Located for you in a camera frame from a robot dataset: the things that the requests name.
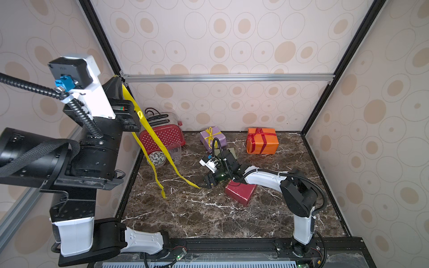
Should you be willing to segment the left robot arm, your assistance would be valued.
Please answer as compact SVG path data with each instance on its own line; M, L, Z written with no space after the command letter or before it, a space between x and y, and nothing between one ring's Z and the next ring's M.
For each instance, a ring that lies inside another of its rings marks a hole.
M110 191L124 181L116 169L124 132L136 132L138 116L115 81L105 90L91 55L68 55L48 64L55 88L1 74L1 83L51 97L78 123L78 140L50 138L6 128L1 134L1 183L51 193L49 210L59 266L111 259L124 252L167 252L166 234L135 231L115 218L98 220L98 190Z

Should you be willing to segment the green gift box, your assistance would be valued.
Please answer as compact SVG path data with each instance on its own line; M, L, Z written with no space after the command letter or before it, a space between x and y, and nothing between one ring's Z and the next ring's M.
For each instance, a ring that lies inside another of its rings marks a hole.
M219 158L227 158L227 159L231 159L232 157L234 157L235 159L237 159L236 153L235 153L235 149L234 148L223 148L222 149L222 153L220 149L215 149L214 150L214 154L219 157Z

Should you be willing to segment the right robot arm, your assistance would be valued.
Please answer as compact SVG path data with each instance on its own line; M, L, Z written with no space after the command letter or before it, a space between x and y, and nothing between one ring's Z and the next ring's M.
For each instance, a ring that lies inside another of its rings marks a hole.
M293 214L294 232L291 248L297 256L307 253L313 243L316 215L327 206L324 190L308 179L303 172L293 169L276 172L253 165L239 164L227 149L213 151L200 160L209 172L204 176L207 189L230 180L239 184L259 185L282 193L288 209Z

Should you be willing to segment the dark red gift box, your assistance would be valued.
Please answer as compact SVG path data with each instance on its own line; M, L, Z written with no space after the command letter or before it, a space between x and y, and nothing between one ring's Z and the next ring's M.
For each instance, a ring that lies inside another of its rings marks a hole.
M255 184L244 184L230 181L225 187L225 194L244 207L247 207L256 189L257 185Z

